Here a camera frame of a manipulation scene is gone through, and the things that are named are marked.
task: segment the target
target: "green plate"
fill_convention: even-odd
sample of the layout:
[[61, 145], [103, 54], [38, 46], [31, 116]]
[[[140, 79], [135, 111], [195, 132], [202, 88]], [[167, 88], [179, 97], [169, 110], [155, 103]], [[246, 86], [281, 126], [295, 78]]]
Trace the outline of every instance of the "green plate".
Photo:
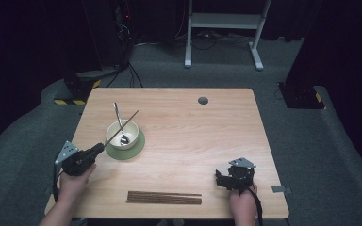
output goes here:
[[139, 154], [140, 151], [142, 151], [144, 145], [145, 145], [145, 135], [140, 130], [140, 133], [138, 134], [137, 143], [135, 143], [132, 148], [127, 150], [120, 150], [113, 147], [113, 145], [107, 145], [106, 151], [107, 154], [114, 159], [126, 160], [137, 156], [137, 154]]

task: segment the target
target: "metal spoon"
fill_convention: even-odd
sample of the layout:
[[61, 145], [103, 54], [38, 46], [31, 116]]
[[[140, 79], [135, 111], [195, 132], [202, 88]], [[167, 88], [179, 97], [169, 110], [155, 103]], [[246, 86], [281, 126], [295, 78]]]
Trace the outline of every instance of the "metal spoon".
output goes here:
[[122, 130], [122, 138], [120, 139], [120, 144], [121, 145], [128, 144], [130, 142], [130, 139], [124, 134], [122, 120], [120, 119], [119, 108], [117, 107], [116, 103], [113, 103], [113, 105], [114, 105], [114, 110], [116, 110], [117, 120], [119, 121], [120, 128]]

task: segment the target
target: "bowl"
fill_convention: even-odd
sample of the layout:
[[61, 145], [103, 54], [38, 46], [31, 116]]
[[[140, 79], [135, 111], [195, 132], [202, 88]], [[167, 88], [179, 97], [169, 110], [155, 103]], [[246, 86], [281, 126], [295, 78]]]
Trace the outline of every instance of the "bowl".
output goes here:
[[[122, 134], [122, 132], [119, 132], [116, 135], [116, 137], [114, 137], [109, 143], [109, 145], [112, 145], [116, 149], [128, 150], [128, 149], [132, 148], [135, 145], [135, 143], [137, 143], [138, 134], [140, 133], [140, 129], [133, 121], [129, 122], [126, 126], [124, 126], [127, 121], [128, 120], [122, 120], [122, 125], [123, 125], [124, 134], [128, 137], [130, 142], [128, 144], [122, 145], [120, 143], [120, 140], [121, 140], [123, 134]], [[113, 122], [107, 129], [107, 140], [110, 140], [119, 129], [120, 129], [119, 122], [118, 121]]]

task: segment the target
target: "human arm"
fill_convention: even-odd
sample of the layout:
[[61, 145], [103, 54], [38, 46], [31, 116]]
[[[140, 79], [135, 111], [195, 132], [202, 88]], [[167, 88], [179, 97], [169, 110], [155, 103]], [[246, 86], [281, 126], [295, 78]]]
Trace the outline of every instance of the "human arm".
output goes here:
[[87, 187], [88, 178], [95, 168], [96, 165], [93, 164], [80, 176], [69, 176], [64, 172], [61, 174], [58, 201], [40, 222], [40, 226], [70, 225], [76, 201]]
[[250, 191], [245, 190], [239, 195], [238, 190], [232, 190], [230, 195], [230, 209], [236, 226], [254, 226], [257, 207], [255, 198]]

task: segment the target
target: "wooden table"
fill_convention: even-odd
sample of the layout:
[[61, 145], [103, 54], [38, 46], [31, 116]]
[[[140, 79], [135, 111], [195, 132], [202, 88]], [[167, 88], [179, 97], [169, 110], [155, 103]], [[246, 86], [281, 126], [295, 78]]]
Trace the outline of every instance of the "wooden table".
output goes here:
[[[201, 105], [198, 99], [206, 97]], [[72, 143], [86, 150], [105, 142], [115, 122], [116, 102], [123, 119], [145, 135], [143, 150], [128, 160], [106, 152], [75, 210], [75, 218], [231, 218], [229, 191], [217, 186], [215, 171], [227, 175], [230, 160], [255, 163], [255, 183], [263, 218], [286, 218], [283, 193], [263, 123], [250, 89], [94, 89]], [[201, 205], [126, 203], [129, 190], [199, 193]], [[54, 204], [51, 197], [46, 213]]]

